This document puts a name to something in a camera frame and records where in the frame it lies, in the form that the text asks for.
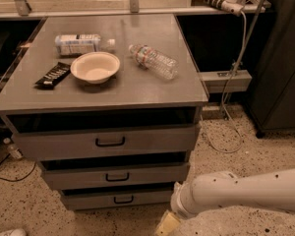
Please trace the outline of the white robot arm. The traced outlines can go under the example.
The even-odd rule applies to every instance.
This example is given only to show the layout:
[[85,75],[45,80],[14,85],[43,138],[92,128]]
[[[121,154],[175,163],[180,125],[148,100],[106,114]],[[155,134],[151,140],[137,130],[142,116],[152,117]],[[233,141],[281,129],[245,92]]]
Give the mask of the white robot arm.
[[202,174],[174,185],[170,207],[155,229],[168,236],[182,219],[223,207],[260,207],[295,213],[295,168],[239,178],[230,171]]

